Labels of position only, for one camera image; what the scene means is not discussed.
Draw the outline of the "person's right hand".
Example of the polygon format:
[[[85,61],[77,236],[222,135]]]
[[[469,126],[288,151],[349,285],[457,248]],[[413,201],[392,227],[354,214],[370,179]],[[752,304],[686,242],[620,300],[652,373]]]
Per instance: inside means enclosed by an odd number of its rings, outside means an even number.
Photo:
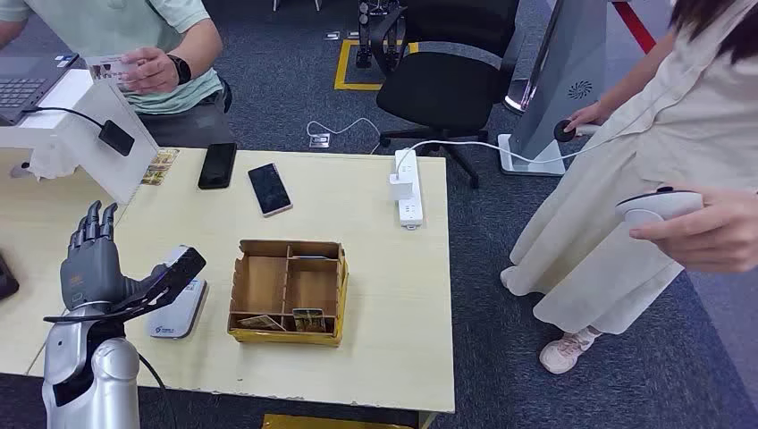
[[[612,112],[611,108],[603,105],[600,101],[596,101],[572,113],[568,118],[569,123],[564,127],[564,131],[570,132],[577,126],[584,124],[602,125],[611,116]]]

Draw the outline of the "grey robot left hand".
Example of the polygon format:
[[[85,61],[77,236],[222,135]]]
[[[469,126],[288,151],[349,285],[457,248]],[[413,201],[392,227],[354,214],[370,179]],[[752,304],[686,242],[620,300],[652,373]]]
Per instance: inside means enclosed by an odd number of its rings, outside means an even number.
[[[99,200],[94,201],[79,220],[61,264],[62,298],[69,310],[91,303],[124,306],[144,295],[168,271],[159,264],[141,280],[125,276],[114,243],[118,205],[101,206]]]

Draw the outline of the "person's left hand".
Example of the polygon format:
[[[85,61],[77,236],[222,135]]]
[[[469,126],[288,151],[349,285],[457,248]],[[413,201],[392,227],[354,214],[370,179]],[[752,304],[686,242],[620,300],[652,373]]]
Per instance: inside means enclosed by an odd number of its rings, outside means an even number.
[[[633,228],[690,271],[744,273],[757,266],[757,192],[676,184],[703,197],[703,208],[672,220]]]
[[[122,79],[125,88],[138,94],[168,93],[177,88],[179,74],[173,60],[156,47],[142,47],[122,56],[122,62],[136,65]]]

